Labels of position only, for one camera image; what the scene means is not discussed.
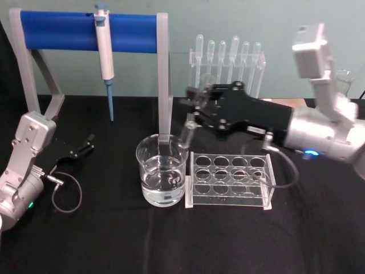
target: glass cup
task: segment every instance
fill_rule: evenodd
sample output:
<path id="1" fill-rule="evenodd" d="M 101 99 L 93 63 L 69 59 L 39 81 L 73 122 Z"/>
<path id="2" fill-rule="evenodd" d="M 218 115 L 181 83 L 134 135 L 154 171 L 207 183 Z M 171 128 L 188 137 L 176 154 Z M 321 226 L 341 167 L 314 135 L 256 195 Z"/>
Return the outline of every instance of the glass cup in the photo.
<path id="1" fill-rule="evenodd" d="M 157 207 L 169 207 L 185 193 L 188 150 L 179 138 L 154 134 L 142 140 L 136 149 L 145 199 Z"/>

